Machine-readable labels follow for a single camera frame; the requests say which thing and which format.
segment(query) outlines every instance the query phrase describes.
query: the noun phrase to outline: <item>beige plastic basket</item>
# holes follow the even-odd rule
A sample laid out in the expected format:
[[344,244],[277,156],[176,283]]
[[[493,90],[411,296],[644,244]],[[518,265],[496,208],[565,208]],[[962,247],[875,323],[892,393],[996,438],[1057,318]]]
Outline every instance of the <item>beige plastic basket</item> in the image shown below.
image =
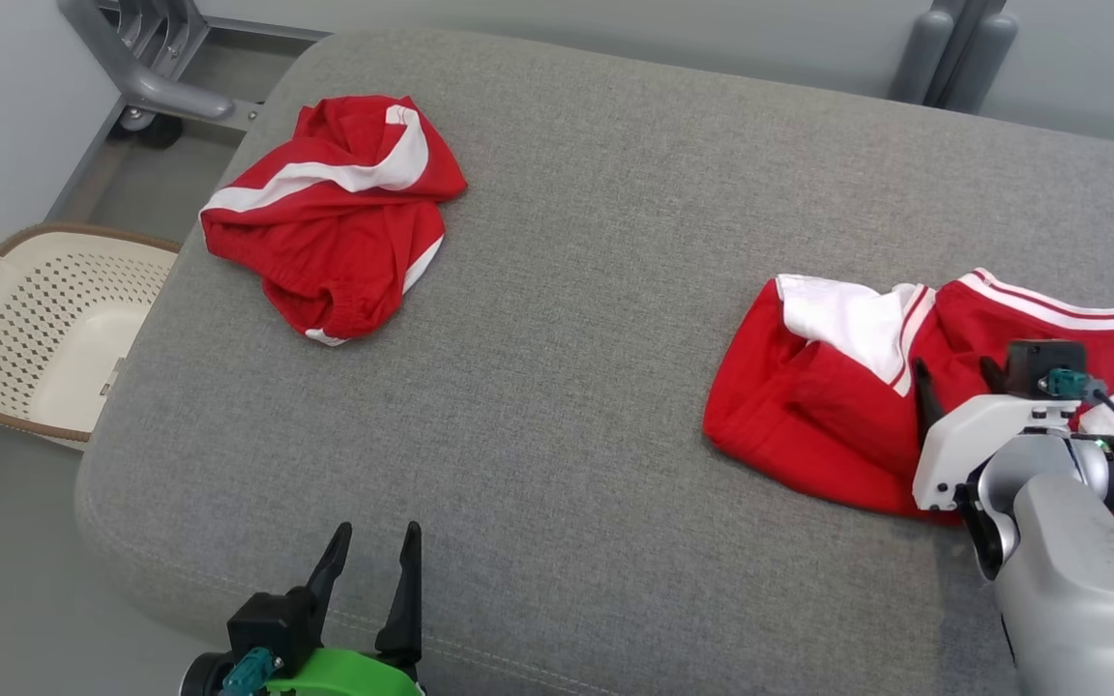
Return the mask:
[[0,245],[0,423],[85,448],[177,244],[45,224]]

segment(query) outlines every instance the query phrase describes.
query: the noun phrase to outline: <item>gray table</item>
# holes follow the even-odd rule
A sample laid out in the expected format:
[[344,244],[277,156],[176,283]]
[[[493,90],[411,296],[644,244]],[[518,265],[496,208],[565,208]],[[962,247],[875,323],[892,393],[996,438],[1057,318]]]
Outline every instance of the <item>gray table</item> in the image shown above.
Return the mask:
[[299,106],[410,94],[463,166],[448,237],[370,339],[294,334],[183,249],[81,465],[124,594],[217,635],[355,525],[326,641],[368,648],[424,525],[433,693],[1008,693],[955,529],[813,501],[700,437],[768,277],[973,266],[1114,304],[1114,144],[520,40],[323,40]]

